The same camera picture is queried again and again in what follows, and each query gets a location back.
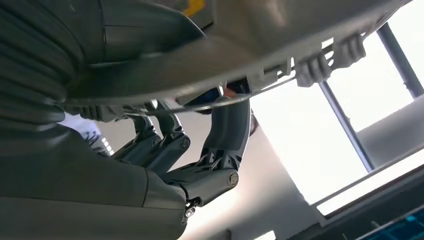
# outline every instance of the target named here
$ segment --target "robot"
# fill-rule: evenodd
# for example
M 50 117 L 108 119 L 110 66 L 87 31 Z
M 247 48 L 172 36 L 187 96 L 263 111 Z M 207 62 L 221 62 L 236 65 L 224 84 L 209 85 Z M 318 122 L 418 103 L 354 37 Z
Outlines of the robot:
M 200 29 L 147 0 L 0 0 L 0 237 L 179 238 L 197 206 L 237 185 L 251 108 L 244 99 L 212 109 L 199 160 L 169 171 L 190 139 L 163 99 L 236 81 L 249 94 L 295 69 L 310 87 L 364 57 L 361 34 L 407 1 L 306 2 L 217 0 Z M 136 138 L 100 156 L 57 124 L 64 111 L 131 118 Z

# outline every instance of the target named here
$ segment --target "gray panel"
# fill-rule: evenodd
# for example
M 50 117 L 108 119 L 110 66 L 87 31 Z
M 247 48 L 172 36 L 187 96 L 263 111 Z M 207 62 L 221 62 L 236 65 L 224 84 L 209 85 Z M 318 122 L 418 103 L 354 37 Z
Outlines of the gray panel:
M 175 240 L 184 209 L 0 197 L 0 239 Z
M 376 168 L 418 152 L 424 148 L 424 97 L 359 131 L 357 136 Z
M 218 0 L 208 39 L 99 73 L 81 83 L 69 103 L 132 104 L 210 89 L 283 59 L 316 53 L 329 38 L 362 33 L 401 5 L 399 0 Z

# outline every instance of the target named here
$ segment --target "white wall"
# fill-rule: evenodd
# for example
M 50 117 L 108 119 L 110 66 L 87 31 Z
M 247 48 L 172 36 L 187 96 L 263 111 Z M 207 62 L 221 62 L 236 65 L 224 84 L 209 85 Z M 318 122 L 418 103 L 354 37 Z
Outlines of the white wall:
M 191 146 L 174 167 L 199 159 L 211 125 L 210 116 L 183 113 L 178 117 Z M 135 135 L 131 121 L 99 123 L 99 128 L 114 150 Z M 260 128 L 249 140 L 239 176 L 235 189 L 196 210 L 181 240 L 209 239 L 226 229 L 233 240 L 254 239 L 270 230 L 284 240 L 317 222 Z

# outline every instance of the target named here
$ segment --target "dark gray robotic finger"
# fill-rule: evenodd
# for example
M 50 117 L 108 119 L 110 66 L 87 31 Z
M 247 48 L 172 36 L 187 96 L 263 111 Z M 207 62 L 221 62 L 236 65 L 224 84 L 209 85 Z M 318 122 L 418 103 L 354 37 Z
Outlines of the dark gray robotic finger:
M 158 101 L 157 108 L 151 103 L 147 108 L 153 110 L 169 109 L 166 102 Z M 158 115 L 163 139 L 156 133 L 152 121 L 147 116 L 129 116 L 134 121 L 136 137 L 127 143 L 114 158 L 125 163 L 150 169 L 163 175 L 178 161 L 190 147 L 190 138 L 184 133 L 183 126 L 175 114 Z
M 168 172 L 165 183 L 181 187 L 193 206 L 210 203 L 238 181 L 238 169 L 249 139 L 249 101 L 212 110 L 212 125 L 200 160 Z

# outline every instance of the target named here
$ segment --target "screw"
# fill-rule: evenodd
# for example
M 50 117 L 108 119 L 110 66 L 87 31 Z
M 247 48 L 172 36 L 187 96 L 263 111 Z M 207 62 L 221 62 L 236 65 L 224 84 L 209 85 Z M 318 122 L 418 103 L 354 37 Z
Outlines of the screw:
M 193 216 L 193 214 L 195 214 L 195 212 L 196 212 L 196 208 L 194 206 L 192 206 L 185 211 L 185 217 L 189 218 L 189 217 Z
M 231 185 L 235 185 L 237 184 L 238 181 L 239 181 L 239 176 L 235 173 L 231 173 L 231 175 L 229 176 L 229 183 Z
M 189 140 L 189 139 L 187 139 L 187 138 L 184 138 L 184 139 L 181 141 L 181 147 L 182 147 L 183 149 L 188 149 L 188 148 L 190 147 L 190 140 Z

